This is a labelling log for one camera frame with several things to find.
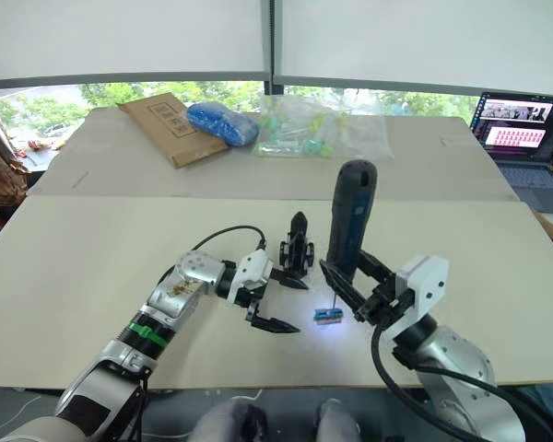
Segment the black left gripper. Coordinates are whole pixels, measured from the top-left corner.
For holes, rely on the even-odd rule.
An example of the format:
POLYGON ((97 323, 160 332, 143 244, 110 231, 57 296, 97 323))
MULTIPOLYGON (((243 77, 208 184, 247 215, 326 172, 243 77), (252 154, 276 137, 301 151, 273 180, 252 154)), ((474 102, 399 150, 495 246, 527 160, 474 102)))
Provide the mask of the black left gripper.
POLYGON ((300 332, 299 328, 288 322, 261 316, 260 304, 270 278, 292 289, 309 289, 302 280, 289 272, 278 269, 266 272, 253 272, 252 270, 240 269, 235 273, 232 280, 232 303, 246 309, 245 319, 256 329, 276 334, 300 332))

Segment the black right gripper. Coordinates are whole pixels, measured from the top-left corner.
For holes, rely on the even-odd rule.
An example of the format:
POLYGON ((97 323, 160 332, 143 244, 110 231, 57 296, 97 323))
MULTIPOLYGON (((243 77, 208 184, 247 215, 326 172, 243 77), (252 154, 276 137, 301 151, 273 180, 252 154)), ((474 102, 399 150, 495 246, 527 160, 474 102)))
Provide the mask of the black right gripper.
POLYGON ((326 283, 352 310, 358 322, 389 328, 409 307, 409 289, 396 288, 394 272, 365 250, 359 253, 357 269, 378 284, 366 299, 332 263, 320 260, 326 283))

